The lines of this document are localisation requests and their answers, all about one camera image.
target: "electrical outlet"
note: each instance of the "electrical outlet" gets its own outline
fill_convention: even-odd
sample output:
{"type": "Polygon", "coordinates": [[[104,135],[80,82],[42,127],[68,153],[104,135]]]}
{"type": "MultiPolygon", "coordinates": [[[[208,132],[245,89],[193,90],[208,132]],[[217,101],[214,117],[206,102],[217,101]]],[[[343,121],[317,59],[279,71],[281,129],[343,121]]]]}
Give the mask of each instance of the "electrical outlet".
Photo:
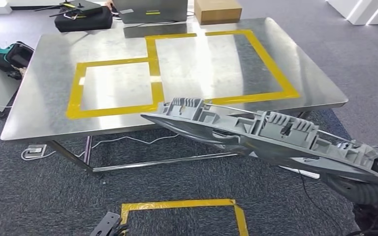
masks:
{"type": "Polygon", "coordinates": [[[25,153],[26,158],[42,157],[46,151],[47,145],[29,145],[27,152],[25,153]]]}

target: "black cable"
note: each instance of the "black cable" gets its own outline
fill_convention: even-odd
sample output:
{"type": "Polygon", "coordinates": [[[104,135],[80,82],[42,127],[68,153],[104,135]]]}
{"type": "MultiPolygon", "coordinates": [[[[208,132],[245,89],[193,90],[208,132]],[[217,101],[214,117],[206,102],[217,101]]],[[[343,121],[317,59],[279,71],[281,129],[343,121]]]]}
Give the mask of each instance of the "black cable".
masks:
{"type": "Polygon", "coordinates": [[[312,204],[314,204],[314,206],[318,209],[318,210],[320,210],[322,213],[324,213],[326,216],[328,216],[336,225],[337,225],[337,227],[338,227],[338,229],[340,230],[340,236],[343,236],[343,230],[341,229],[341,226],[340,226],[340,224],[330,215],[330,214],[328,214],[327,212],[325,212],[322,208],[320,208],[313,200],[312,200],[312,198],[309,196],[309,194],[308,194],[308,191],[306,190],[306,186],[305,186],[305,180],[304,180],[304,177],[302,176],[302,174],[301,174],[301,171],[300,170],[298,170],[298,172],[299,172],[299,175],[301,176],[301,180],[302,180],[302,186],[303,186],[303,188],[304,188],[304,192],[305,192],[305,194],[306,194],[306,196],[308,197],[308,199],[311,201],[311,203],[312,204]]]}
{"type": "Polygon", "coordinates": [[[365,234],[369,234],[369,233],[372,233],[372,234],[378,234],[378,230],[356,231],[356,232],[349,233],[349,234],[346,235],[346,236],[355,236],[355,235],[360,235],[361,233],[363,233],[363,235],[365,235],[365,234]]]}

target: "black device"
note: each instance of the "black device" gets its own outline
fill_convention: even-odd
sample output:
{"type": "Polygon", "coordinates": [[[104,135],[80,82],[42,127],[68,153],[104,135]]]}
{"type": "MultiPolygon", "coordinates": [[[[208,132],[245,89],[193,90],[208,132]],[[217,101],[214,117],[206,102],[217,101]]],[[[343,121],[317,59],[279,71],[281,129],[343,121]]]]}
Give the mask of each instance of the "black device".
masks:
{"type": "Polygon", "coordinates": [[[106,6],[101,7],[101,9],[100,14],[77,18],[76,20],[60,15],[55,18],[54,24],[60,32],[110,29],[112,26],[111,12],[106,6]]]}

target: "gray plastic part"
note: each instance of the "gray plastic part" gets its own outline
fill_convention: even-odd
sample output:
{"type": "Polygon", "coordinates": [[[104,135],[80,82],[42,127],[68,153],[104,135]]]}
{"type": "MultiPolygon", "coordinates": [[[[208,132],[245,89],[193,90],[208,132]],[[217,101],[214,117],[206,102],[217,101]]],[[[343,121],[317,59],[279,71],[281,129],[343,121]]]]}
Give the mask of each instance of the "gray plastic part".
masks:
{"type": "Polygon", "coordinates": [[[160,103],[157,114],[141,116],[195,141],[324,175],[324,181],[333,188],[344,179],[361,186],[378,186],[378,171],[372,168],[378,150],[369,145],[353,141],[334,145],[320,137],[328,133],[319,131],[313,122],[276,112],[258,111],[253,118],[243,118],[220,116],[211,107],[203,99],[175,98],[171,103],[160,103]]]}

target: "yellow tape rectangle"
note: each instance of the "yellow tape rectangle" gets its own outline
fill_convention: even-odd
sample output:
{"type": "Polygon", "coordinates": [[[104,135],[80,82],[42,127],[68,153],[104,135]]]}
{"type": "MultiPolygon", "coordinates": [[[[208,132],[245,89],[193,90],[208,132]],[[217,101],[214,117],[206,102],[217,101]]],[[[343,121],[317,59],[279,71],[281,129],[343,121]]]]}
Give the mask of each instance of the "yellow tape rectangle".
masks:
{"type": "MultiPolygon", "coordinates": [[[[240,95],[232,97],[219,97],[212,98],[212,103],[217,105],[235,104],[235,103],[248,103],[248,102],[260,102],[278,99],[289,99],[300,97],[300,94],[296,91],[295,87],[289,82],[283,72],[279,69],[276,62],[267,53],[266,49],[256,38],[254,33],[249,29],[242,30],[229,30],[229,31],[217,31],[217,32],[207,32],[206,36],[217,36],[217,35],[234,35],[240,34],[244,35],[246,39],[253,46],[254,50],[264,62],[264,64],[269,69],[270,73],[273,75],[275,80],[279,83],[282,91],[278,92],[267,92],[259,94],[249,94],[240,95]]],[[[164,91],[161,82],[161,72],[160,72],[160,61],[158,60],[158,53],[156,47],[156,40],[160,39],[170,39],[170,38],[185,38],[185,37],[196,37],[195,33],[183,33],[183,34],[166,34],[166,35],[153,35],[145,37],[147,46],[147,57],[146,58],[133,58],[133,59],[119,59],[119,60],[108,60],[108,61],[91,61],[77,63],[76,72],[73,78],[73,85],[71,88],[70,100],[67,106],[66,115],[70,119],[78,118],[90,118],[90,117],[101,117],[110,115],[123,115],[123,114],[133,114],[142,112],[152,112],[157,109],[159,102],[164,102],[164,91]],[[105,66],[105,65],[117,65],[117,64],[127,64],[127,63],[142,63],[146,62],[149,64],[150,69],[150,82],[152,91],[152,104],[141,105],[141,106],[130,106],[130,107],[118,107],[109,109],[98,109],[98,110],[81,110],[80,103],[83,93],[83,85],[79,82],[81,78],[86,75],[86,68],[92,66],[105,66]]]]}
{"type": "Polygon", "coordinates": [[[186,200],[186,201],[170,201],[170,202],[153,202],[153,203],[129,203],[121,205],[121,224],[125,224],[128,220],[128,214],[131,210],[152,210],[152,209],[168,209],[183,207],[219,207],[233,206],[235,218],[237,220],[238,231],[240,236],[248,236],[246,217],[244,211],[235,204],[234,199],[205,199],[205,200],[186,200]]]}

